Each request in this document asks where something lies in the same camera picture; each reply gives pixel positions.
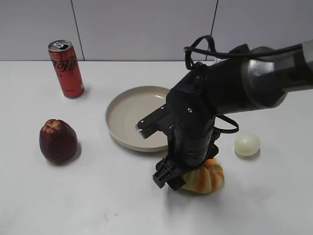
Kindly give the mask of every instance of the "red apple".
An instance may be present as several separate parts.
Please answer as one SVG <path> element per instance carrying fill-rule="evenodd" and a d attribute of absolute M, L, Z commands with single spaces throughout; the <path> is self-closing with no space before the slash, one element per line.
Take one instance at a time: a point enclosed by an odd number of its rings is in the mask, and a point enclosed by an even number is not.
<path fill-rule="evenodd" d="M 50 119 L 40 130 L 39 146 L 46 159 L 60 165 L 77 151 L 77 136 L 66 122 Z"/>

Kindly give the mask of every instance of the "ping pong ball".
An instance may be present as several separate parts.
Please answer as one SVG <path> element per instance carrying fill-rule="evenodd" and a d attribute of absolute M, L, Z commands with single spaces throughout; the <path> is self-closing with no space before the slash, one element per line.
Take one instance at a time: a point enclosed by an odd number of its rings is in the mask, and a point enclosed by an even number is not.
<path fill-rule="evenodd" d="M 252 133 L 240 134 L 235 139 L 235 151 L 242 156 L 251 156 L 259 151 L 260 138 Z"/>

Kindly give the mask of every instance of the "soda can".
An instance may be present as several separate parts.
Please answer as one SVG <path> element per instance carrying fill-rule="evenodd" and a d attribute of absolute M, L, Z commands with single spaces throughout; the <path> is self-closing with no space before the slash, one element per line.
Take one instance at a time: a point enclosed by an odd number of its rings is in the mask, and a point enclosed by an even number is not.
<path fill-rule="evenodd" d="M 76 98 L 85 91 L 72 42 L 57 40 L 49 44 L 49 55 L 63 94 Z"/>

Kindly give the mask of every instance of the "beige plate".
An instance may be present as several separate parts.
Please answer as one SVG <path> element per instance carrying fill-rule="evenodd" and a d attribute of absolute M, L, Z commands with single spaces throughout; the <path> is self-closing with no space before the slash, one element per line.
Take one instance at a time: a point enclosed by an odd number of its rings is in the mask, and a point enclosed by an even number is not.
<path fill-rule="evenodd" d="M 166 136 L 157 131 L 147 139 L 137 132 L 136 124 L 165 104 L 169 90 L 162 87 L 137 87 L 117 96 L 107 108 L 106 123 L 113 139 L 140 152 L 157 152 L 167 148 Z"/>

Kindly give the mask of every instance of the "bread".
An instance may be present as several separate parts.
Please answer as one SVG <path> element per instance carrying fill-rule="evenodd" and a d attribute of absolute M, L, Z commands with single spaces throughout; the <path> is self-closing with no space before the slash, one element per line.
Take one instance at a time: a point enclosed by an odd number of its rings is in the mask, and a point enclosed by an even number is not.
<path fill-rule="evenodd" d="M 216 159 L 209 159 L 205 164 L 183 176 L 186 184 L 182 189 L 198 193 L 211 193 L 224 185 L 224 173 Z"/>

